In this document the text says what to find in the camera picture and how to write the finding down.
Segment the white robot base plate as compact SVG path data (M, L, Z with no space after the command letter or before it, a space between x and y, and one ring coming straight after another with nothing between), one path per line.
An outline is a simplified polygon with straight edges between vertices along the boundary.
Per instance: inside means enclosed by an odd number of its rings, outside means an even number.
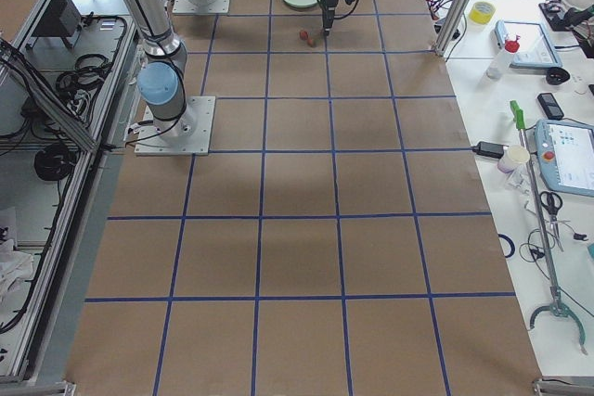
M143 119L151 121L139 131L137 156L206 156L210 151L215 112L214 96L189 96L185 113L169 123L154 120L148 106Z

